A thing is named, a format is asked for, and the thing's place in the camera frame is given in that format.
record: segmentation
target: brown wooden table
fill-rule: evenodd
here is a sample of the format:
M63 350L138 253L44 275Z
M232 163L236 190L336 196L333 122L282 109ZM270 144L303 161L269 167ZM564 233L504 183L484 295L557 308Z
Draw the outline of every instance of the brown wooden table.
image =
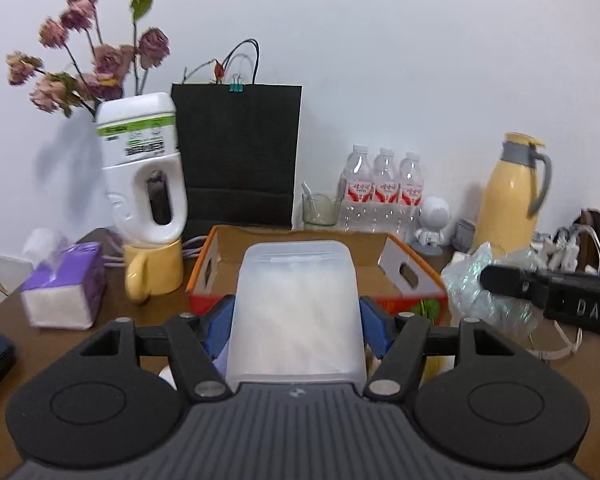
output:
M96 230L85 237L84 241L106 242L105 233L104 230ZM426 259L434 269L440 271L450 260L451 254L451 250L446 250L442 256ZM192 262L189 261L185 266L185 277L188 277L191 267ZM189 310L184 284L171 294L151 298L144 305L138 306L126 297L123 269L107 269L106 276L107 288L98 319L94 327L86 332L37 330L29 327L17 292L0 304L0 333L16 344L18 352L16 364L0 383L0 479L21 462L4 423L4 409L13 392L111 319L129 316L139 326L158 325L174 314ZM569 336L574 336L573 330L568 328L566 332ZM547 350L562 346L562 341L549 322L541 324L534 333L534 341L538 348ZM166 359L142 358L141 365L158 373L166 365ZM576 457L576 465L592 478L600 480L600 336L586 333L580 351L555 362L552 367L579 387L589 401L591 422Z

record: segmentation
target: orange cardboard box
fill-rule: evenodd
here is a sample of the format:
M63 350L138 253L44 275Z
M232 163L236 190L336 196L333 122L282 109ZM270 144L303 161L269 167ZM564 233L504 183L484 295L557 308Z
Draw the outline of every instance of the orange cardboard box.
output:
M389 313L414 310L437 322L446 310L439 274L391 235L218 225L211 229L187 283L191 311L202 315L225 294L235 294L242 258L253 244L308 240L345 244L356 268L358 295L372 297Z

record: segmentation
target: yellow thermos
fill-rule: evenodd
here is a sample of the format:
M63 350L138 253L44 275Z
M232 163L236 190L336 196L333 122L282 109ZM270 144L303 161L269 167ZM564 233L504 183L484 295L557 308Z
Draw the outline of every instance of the yellow thermos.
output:
M551 160L536 148L542 142L523 134L505 135L502 155L484 189L472 250L490 242L494 256L529 247L538 211L551 183ZM536 160L544 162L538 192Z

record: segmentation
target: barcode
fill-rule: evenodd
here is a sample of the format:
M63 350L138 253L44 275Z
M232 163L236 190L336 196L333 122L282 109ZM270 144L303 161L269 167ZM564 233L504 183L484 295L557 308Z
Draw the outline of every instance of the barcode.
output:
M126 156L137 155L138 153L164 151L164 141L157 140L156 142L148 142L140 146L129 146L126 151Z

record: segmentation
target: astronaut figurine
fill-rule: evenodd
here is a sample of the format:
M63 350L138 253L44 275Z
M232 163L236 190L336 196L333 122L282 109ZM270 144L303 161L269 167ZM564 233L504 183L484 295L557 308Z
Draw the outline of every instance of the astronaut figurine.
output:
M442 253L439 245L444 243L442 229L451 220L451 211L446 200L428 196L420 206L420 228L415 232L411 247L420 254L437 256Z

